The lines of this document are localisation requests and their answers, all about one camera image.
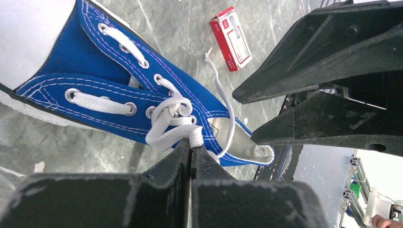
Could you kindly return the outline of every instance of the green object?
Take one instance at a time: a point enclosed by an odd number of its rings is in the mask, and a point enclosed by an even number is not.
[[[350,189],[355,192],[355,195],[357,196],[357,199],[360,198],[360,191],[361,191],[361,186],[358,184],[350,184]]]

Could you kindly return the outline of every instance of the small cardboard box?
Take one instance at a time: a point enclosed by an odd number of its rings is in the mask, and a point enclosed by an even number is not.
[[[211,19],[210,26],[230,71],[240,70],[252,60],[237,12],[232,6]]]

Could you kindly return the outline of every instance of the metal eyelet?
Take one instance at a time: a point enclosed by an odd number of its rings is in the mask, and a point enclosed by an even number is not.
[[[123,44],[119,44],[119,48],[125,53],[130,53],[130,51],[125,46],[123,46]]]
[[[151,119],[151,117],[153,116],[154,110],[155,110],[155,106],[148,107],[147,110],[145,111],[145,116],[147,116],[148,119]]]
[[[161,85],[161,83],[158,82],[158,80],[162,79],[163,77],[160,74],[155,74],[154,75],[154,81],[157,85]]]
[[[144,60],[144,64],[140,61],[137,61],[137,62],[141,66],[141,68],[148,69],[150,67],[150,64],[148,63],[147,60]]]
[[[102,34],[104,34],[104,35],[107,35],[105,32],[104,32],[104,29],[106,29],[108,26],[106,25],[106,24],[104,24],[104,23],[98,23],[98,29],[99,29],[99,31],[102,33]]]
[[[197,124],[197,118],[194,115],[189,116],[192,119],[192,124],[196,125]]]
[[[136,107],[136,105],[134,103],[127,102],[125,105],[129,106],[131,108],[130,111],[128,113],[126,113],[125,115],[131,116],[131,115],[134,115],[136,113],[137,107]]]
[[[66,100],[73,104],[74,104],[74,100],[73,100],[74,93],[80,93],[80,91],[78,89],[71,88],[64,92],[64,97],[66,98]]]

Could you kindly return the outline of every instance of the blue shoe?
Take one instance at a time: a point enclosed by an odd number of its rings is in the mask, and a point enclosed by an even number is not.
[[[273,149],[257,146],[234,117],[216,70],[228,109],[99,3],[31,0],[21,6],[10,0],[0,11],[3,104],[155,151],[190,138],[191,147],[204,144],[222,166],[273,161]],[[215,69],[208,54],[206,61]]]

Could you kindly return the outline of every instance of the blue canvas fabric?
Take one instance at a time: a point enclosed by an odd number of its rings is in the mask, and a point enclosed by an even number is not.
[[[125,33],[137,45],[150,67],[141,68],[131,54],[121,51],[113,38],[99,31],[99,23]],[[85,0],[77,1],[75,10],[46,64],[28,82],[20,86],[16,93],[40,106],[95,128],[146,143],[145,136],[151,129],[151,120],[145,116],[145,112],[148,107],[158,106],[169,97],[168,89],[154,81],[155,74],[169,80],[184,97],[191,100],[192,115],[198,119],[197,125],[203,127],[206,149],[215,154],[220,153],[222,148],[213,135],[208,119],[229,118],[225,106],[191,76]],[[139,81],[143,89],[128,86],[131,75]],[[137,106],[137,112],[133,116],[125,116],[79,107],[65,99],[64,92],[70,88],[95,96],[107,96],[123,104],[133,102]],[[238,119],[236,123],[251,135]],[[244,161],[230,154],[220,158],[220,162],[222,166],[251,163],[262,165]]]

